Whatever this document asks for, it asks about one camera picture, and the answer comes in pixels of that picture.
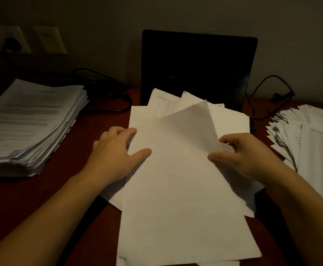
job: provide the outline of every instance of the gray wall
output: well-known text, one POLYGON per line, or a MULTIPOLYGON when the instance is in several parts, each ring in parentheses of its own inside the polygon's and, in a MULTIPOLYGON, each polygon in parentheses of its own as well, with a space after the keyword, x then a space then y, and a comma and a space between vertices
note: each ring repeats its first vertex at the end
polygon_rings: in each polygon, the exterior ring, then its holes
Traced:
MULTIPOLYGON (((0 24, 22 27, 34 55, 14 57, 19 62, 90 67, 133 86, 140 84, 143 29, 254 36, 249 92, 278 74, 297 100, 323 102, 323 0, 0 0, 0 24), (44 56, 34 25, 57 26, 68 55, 44 56)), ((271 79, 257 96, 286 91, 271 79)))

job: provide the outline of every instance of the laptop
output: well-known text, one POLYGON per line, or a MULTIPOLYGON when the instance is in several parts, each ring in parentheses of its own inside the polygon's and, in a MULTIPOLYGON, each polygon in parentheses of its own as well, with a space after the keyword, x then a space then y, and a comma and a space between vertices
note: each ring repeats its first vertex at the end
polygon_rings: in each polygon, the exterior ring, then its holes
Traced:
POLYGON ((154 88, 241 112, 257 38, 144 30, 141 105, 154 88))

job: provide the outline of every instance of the black cable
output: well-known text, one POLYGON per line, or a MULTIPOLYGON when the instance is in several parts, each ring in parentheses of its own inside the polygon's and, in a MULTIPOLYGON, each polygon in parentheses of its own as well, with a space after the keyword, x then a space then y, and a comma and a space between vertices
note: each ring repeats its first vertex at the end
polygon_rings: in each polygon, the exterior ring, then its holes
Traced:
MULTIPOLYGON (((94 70, 92 70, 92 69, 90 69, 90 68, 75 68, 75 69, 73 69, 71 72, 70 72, 70 74, 71 74, 71 76, 74 76, 75 78, 77 78, 77 77, 81 77, 81 76, 78 76, 78 75, 76 75, 76 72, 77 71, 89 71, 89 72, 92 72, 92 73, 94 73, 94 74, 97 74, 97 75, 99 75, 99 76, 103 76, 103 77, 105 77, 105 78, 108 78, 109 80, 111 80, 111 81, 115 81, 115 82, 119 82, 119 81, 117 81, 117 80, 115 80, 114 78, 112 78, 112 77, 110 77, 110 76, 106 76, 106 75, 104 75, 104 74, 102 74, 102 73, 99 73, 99 72, 97 72, 97 71, 94 71, 94 70)), ((98 81, 98 80, 101 80, 101 79, 89 79, 90 81, 98 81)))
POLYGON ((289 88, 289 90, 290 91, 293 91, 292 90, 292 88, 291 88, 291 86, 282 78, 282 77, 280 77, 280 76, 278 76, 278 75, 276 75, 276 74, 273 74, 273 75, 270 75, 270 76, 268 76, 268 77, 266 77, 264 80, 262 80, 261 81, 261 83, 255 88, 255 90, 252 92, 252 94, 251 95, 249 95, 250 97, 252 97, 254 94, 255 94, 255 92, 257 91, 257 89, 266 81, 266 80, 268 80, 269 78, 271 78, 271 77, 276 77, 276 78, 278 78, 279 80, 281 80, 288 88, 289 88))
POLYGON ((278 76, 278 75, 270 75, 270 76, 267 76, 264 80, 262 80, 261 81, 261 83, 255 88, 255 90, 252 92, 252 94, 251 95, 249 95, 249 94, 247 94, 247 93, 245 93, 245 95, 247 96, 247 98, 248 98, 248 102, 249 102, 249 105, 250 105, 250 107, 251 107, 251 109, 252 109, 252 116, 250 117, 250 120, 251 121, 253 121, 253 120, 264 120, 264 119, 266 119, 266 118, 268 118, 268 117, 271 117, 271 116, 273 116, 274 115, 274 113, 276 113, 277 111, 279 111, 280 109, 282 109, 286 104, 288 104, 291 100, 292 100, 292 98, 293 98, 293 96, 295 95, 295 93, 294 93, 294 91, 293 91, 293 89, 291 88, 291 86, 282 78, 282 77, 280 77, 280 76, 278 76), (277 100, 278 98, 284 98, 284 99, 286 99, 286 98, 288 98, 287 100, 285 100, 285 102, 282 104, 282 105, 280 105, 278 108, 276 108, 274 111, 272 111, 272 112, 270 112, 270 114, 268 114, 268 115, 266 115, 265 117, 262 117, 262 118, 255 118, 254 116, 255 116, 255 109, 254 109, 254 107, 252 106, 252 104, 251 104, 251 98, 252 98, 252 96, 256 93, 256 91, 258 90, 258 88, 267 80, 267 79, 269 79, 269 78, 271 78, 271 77, 276 77, 276 78, 278 78, 279 80, 281 80, 287 87, 288 87, 288 89, 289 89, 289 93, 287 93, 287 94, 285 94, 285 95, 279 95, 278 93, 275 93, 274 95, 273 95, 273 98, 272 98, 272 102, 274 102, 275 100, 277 100))
POLYGON ((125 84, 119 82, 118 80, 116 80, 110 76, 106 76, 102 73, 99 73, 99 72, 94 71, 89 68, 75 68, 70 72, 70 74, 51 73, 51 72, 30 70, 30 69, 27 69, 25 67, 22 67, 20 65, 17 65, 16 63, 14 63, 8 56, 8 52, 7 52, 8 49, 12 49, 15 52, 19 52, 21 50, 20 43, 12 37, 6 38, 5 44, 2 45, 1 53, 4 57, 4 59, 8 63, 10 63, 12 66, 16 67, 17 69, 19 69, 21 71, 24 71, 26 73, 31 73, 31 74, 38 74, 38 75, 42 75, 42 76, 63 76, 63 77, 74 79, 76 82, 78 82, 78 84, 81 84, 81 85, 86 85, 89 82, 96 82, 96 83, 105 84, 105 85, 107 85, 107 87, 105 87, 105 90, 106 90, 107 94, 109 94, 111 96, 112 99, 120 98, 120 99, 128 102, 128 104, 129 104, 128 107, 126 107, 124 109, 120 109, 120 110, 82 110, 81 111, 82 114, 121 114, 121 113, 127 112, 132 107, 132 98, 128 95, 127 90, 125 88, 125 84), (97 74, 99 76, 102 76, 106 79, 90 79, 86 76, 79 76, 76 74, 78 71, 88 71, 88 72, 97 74))

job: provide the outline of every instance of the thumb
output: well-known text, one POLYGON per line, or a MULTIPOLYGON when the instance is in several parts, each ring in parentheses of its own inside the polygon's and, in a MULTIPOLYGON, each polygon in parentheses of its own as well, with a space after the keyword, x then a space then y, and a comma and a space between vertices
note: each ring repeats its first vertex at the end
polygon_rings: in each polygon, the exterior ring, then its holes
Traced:
POLYGON ((238 155, 229 151, 211 152, 208 154, 208 159, 235 165, 238 162, 238 155))
POLYGON ((148 158, 151 155, 151 149, 150 148, 144 148, 141 149, 140 151, 134 153, 133 155, 131 155, 131 165, 133 166, 133 168, 140 163, 141 161, 145 160, 146 158, 148 158))

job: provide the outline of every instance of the finger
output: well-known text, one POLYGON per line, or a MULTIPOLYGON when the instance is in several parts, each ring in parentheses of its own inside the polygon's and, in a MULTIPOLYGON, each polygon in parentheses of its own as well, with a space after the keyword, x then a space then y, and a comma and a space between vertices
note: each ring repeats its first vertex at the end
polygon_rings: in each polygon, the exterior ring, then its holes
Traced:
POLYGON ((219 142, 237 146, 239 144, 240 138, 243 135, 244 135, 243 133, 226 134, 226 135, 223 135, 221 138, 219 138, 219 142))
POLYGON ((103 132, 100 136, 100 140, 105 139, 107 135, 107 132, 103 132))
POLYGON ((118 126, 112 126, 109 131, 106 134, 106 137, 115 137, 117 136, 121 131, 123 131, 125 128, 118 127, 118 126))
POLYGON ((224 162, 231 165, 236 165, 239 161, 237 153, 231 153, 228 151, 212 152, 208 154, 210 161, 224 162))
POLYGON ((138 163, 141 161, 145 160, 151 155, 151 149, 150 148, 144 148, 141 149, 140 151, 134 153, 133 155, 130 156, 131 159, 131 169, 136 167, 138 163))
POLYGON ((134 134, 134 133, 136 133, 136 132, 137 132, 137 129, 136 128, 128 128, 128 129, 125 129, 124 131, 122 131, 119 134, 119 137, 124 142, 127 142, 127 140, 131 137, 131 135, 134 134))
POLYGON ((99 141, 97 140, 93 142, 93 151, 95 150, 98 144, 99 144, 99 141))

